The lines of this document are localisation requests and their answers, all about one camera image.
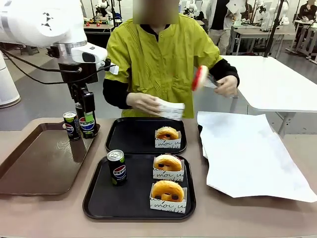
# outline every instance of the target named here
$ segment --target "donut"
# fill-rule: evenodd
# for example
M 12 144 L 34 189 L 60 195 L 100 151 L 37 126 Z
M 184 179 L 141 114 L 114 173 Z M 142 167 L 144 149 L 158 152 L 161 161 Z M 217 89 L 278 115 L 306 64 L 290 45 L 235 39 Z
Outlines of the donut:
M 192 90 L 196 91 L 197 89 L 200 89 L 204 86 L 207 76 L 208 76 L 209 70 L 207 66 L 200 66 L 196 71 L 196 76 L 192 83 Z
M 173 181 L 161 180 L 152 188 L 152 198 L 169 202 L 181 202 L 184 199 L 184 190 Z
M 176 156 L 165 154 L 155 158 L 154 168 L 165 171 L 180 171 L 182 163 Z
M 157 130 L 155 137 L 161 140 L 177 140 L 178 133 L 174 128 L 165 126 Z

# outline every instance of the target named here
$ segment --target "soda can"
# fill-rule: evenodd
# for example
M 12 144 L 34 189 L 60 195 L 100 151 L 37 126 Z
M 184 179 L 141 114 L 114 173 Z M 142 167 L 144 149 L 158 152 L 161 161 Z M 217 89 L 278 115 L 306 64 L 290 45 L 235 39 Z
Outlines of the soda can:
M 121 150 L 112 150 L 107 154 L 111 180 L 114 185 L 121 186 L 127 181 L 124 153 Z
M 75 107 L 83 137 L 85 139 L 94 138 L 98 134 L 95 112 L 85 113 L 80 103 L 76 103 Z
M 81 137 L 77 114 L 67 112 L 63 115 L 66 131 L 70 140 L 78 140 Z

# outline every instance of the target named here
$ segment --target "gray pants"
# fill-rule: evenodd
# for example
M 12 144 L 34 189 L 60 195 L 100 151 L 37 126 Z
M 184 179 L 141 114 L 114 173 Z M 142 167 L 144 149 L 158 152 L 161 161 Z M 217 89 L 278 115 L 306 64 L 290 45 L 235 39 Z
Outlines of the gray pants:
M 227 47 L 230 40 L 230 29 L 229 30 L 209 30 L 209 36 L 215 45 L 218 44 L 220 54 L 226 55 Z

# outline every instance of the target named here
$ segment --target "floor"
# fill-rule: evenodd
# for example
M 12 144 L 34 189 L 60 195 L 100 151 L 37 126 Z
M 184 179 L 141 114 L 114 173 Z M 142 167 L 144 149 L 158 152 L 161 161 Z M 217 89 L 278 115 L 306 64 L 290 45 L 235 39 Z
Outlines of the floor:
M 286 42 L 283 49 L 289 47 L 289 44 L 290 42 Z M 43 50 L 40 54 L 28 57 L 27 59 L 36 65 L 44 63 L 43 67 L 57 68 L 56 61 L 46 56 Z M 289 55 L 285 50 L 282 50 L 279 60 L 314 83 L 317 83 L 317 65 L 309 62 L 304 57 Z M 15 106 L 0 109 L 0 130 L 21 130 L 33 119 L 43 117 L 61 118 L 64 112 L 75 110 L 74 103 L 70 97 L 68 88 L 65 85 L 39 84 L 26 76 L 21 77 L 20 72 L 18 72 L 13 65 L 10 65 L 8 62 L 7 64 L 12 77 L 15 79 L 15 84 L 22 100 Z M 28 66 L 25 67 L 27 68 L 27 72 L 36 79 L 45 82 L 61 81 L 59 73 L 47 73 L 38 69 L 32 71 L 32 68 Z M 96 117 L 118 118 L 121 115 L 121 110 L 109 105 L 103 98 L 103 77 L 104 74 L 99 74 L 99 82 L 88 86 L 90 91 L 95 94 Z M 204 88 L 194 94 L 194 106 L 196 112 L 228 112 L 230 105 L 231 99 L 216 95 L 210 88 Z M 260 112 L 249 107 L 243 97 L 240 97 L 238 100 L 236 113 L 251 115 L 260 114 Z M 267 113 L 266 116 L 273 128 L 277 130 L 281 125 L 282 120 L 275 113 Z M 296 114 L 286 133 L 316 134 L 316 121 L 317 114 Z

